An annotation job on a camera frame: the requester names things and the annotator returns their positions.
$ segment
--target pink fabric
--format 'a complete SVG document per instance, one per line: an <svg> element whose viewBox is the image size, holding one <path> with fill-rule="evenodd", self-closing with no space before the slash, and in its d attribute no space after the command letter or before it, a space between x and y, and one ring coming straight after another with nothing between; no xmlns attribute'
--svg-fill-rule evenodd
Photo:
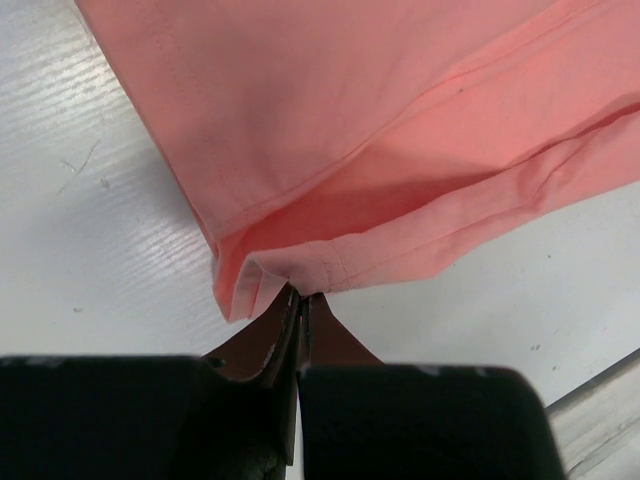
<svg viewBox="0 0 640 480"><path fill-rule="evenodd" d="M640 0L79 0L230 319L640 179Z"/></svg>

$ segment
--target white table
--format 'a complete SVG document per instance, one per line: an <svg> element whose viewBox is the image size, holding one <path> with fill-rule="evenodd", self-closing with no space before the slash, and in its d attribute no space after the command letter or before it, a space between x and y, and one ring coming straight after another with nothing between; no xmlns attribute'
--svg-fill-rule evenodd
<svg viewBox="0 0 640 480"><path fill-rule="evenodd" d="M385 360L517 368L550 403L640 346L640 184L431 280L330 298ZM0 2L0 354L203 353L211 254L68 0Z"/></svg>

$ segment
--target scratch on table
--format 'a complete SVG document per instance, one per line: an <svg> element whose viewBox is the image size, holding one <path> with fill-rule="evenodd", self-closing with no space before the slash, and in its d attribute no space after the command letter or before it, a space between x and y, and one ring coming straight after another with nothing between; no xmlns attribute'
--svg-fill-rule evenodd
<svg viewBox="0 0 640 480"><path fill-rule="evenodd" d="M91 160L91 155L93 155L93 151L96 149L99 143L100 143L100 140L98 140L96 143L93 144L93 147L91 147L91 149L89 150L89 153L87 154L87 158L84 159L84 163L80 165L80 168L78 168L75 171L75 173L73 174L73 177L71 177L69 181L65 183L60 190L58 190L58 195L64 192L65 189L71 184L71 182L73 182L73 180L82 173L82 171L84 170L84 167L86 167L87 164L89 163L89 160Z"/></svg>

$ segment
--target pink cloth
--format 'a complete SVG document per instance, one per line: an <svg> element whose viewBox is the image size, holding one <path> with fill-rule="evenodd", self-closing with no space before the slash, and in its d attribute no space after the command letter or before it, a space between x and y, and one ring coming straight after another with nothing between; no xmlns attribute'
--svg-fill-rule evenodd
<svg viewBox="0 0 640 480"><path fill-rule="evenodd" d="M640 179L640 0L79 0L227 318L416 280Z"/></svg>

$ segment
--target towel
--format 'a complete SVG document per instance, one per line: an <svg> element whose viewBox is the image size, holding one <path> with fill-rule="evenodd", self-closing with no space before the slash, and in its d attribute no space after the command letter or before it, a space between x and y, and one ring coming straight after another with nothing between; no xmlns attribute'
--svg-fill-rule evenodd
<svg viewBox="0 0 640 480"><path fill-rule="evenodd" d="M77 0L230 320L640 179L640 0Z"/></svg>

